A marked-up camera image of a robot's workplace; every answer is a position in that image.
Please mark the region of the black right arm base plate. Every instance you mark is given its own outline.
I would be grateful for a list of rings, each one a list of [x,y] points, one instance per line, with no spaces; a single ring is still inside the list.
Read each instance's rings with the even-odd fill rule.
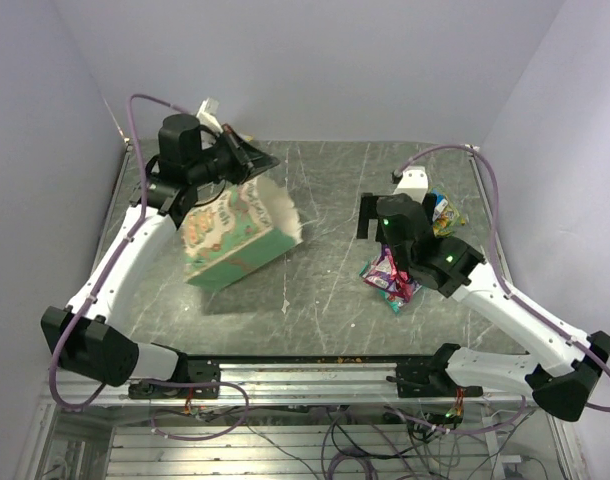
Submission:
[[[425,357],[414,357],[397,363],[394,373],[385,379],[395,385],[399,398],[455,398],[459,390],[444,371],[434,369],[429,358]]]

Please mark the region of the teal Fox's snack packet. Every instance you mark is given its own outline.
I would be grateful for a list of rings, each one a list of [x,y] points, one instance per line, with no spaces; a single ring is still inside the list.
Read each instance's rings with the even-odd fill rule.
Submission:
[[[396,296],[386,297],[385,300],[395,314],[399,314],[407,304],[403,298]]]

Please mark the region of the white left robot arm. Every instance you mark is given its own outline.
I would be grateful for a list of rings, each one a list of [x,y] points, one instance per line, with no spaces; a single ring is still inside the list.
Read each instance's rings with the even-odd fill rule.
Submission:
[[[279,164],[229,125],[213,132],[213,145],[205,147],[202,136],[208,130],[191,114],[163,120],[159,152],[145,166],[146,192],[131,199],[119,233],[84,286],[66,306],[50,307],[41,318],[53,355],[51,383],[63,369],[114,387],[153,379],[167,397],[187,389],[187,354],[134,342],[116,324],[128,313],[151,262],[197,204],[199,188],[241,185]]]

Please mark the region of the yellow green snack packet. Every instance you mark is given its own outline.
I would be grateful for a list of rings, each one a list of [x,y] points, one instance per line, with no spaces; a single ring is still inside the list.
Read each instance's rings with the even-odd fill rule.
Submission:
[[[467,220],[447,198],[438,201],[432,214],[432,229],[436,237],[453,235],[456,228],[464,226],[466,223]]]

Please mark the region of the red snack packet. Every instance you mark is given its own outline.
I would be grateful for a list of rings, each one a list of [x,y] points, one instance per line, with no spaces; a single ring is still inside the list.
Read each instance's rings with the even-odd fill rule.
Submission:
[[[376,255],[369,260],[359,276],[364,283],[379,290],[392,291],[395,288],[394,274],[386,254]]]

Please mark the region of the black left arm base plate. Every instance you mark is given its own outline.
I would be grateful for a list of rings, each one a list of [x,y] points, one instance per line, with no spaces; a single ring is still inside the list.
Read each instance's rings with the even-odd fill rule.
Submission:
[[[128,388],[131,400],[216,399],[221,369],[214,360],[200,356],[181,355],[168,380],[138,380]]]

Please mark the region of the purple white snack packet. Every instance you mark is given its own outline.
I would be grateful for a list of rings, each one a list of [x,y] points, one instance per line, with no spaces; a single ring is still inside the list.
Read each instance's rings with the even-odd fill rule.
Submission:
[[[386,254],[388,256],[395,279],[395,288],[392,291],[383,291],[384,298],[396,296],[403,298],[408,304],[415,293],[421,288],[421,285],[408,274],[397,269],[393,255],[388,247],[383,247],[381,254]]]

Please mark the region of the green printed paper bag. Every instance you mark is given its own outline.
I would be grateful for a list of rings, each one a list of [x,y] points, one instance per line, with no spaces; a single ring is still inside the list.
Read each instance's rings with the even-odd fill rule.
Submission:
[[[284,187],[266,176],[230,187],[193,209],[181,229],[185,282],[218,292],[302,242],[302,224]]]

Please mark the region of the blue white snack packet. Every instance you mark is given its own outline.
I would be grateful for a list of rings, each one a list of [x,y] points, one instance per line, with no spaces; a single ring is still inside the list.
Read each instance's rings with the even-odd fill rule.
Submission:
[[[434,194],[436,197],[434,209],[442,212],[449,205],[449,201],[447,200],[446,196],[436,188],[432,190],[432,194]]]

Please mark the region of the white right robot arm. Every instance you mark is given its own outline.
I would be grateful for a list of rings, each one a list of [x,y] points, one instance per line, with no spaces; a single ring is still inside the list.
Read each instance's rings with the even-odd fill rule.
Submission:
[[[440,396],[457,387],[487,387],[531,397],[550,415],[578,421],[605,372],[610,335],[587,333],[551,315],[506,283],[468,243],[435,236],[428,217],[432,199],[362,194],[357,238],[367,238],[375,221],[375,239],[390,253],[397,282],[414,280],[478,312],[525,352],[493,354],[445,344],[425,373],[427,387]]]

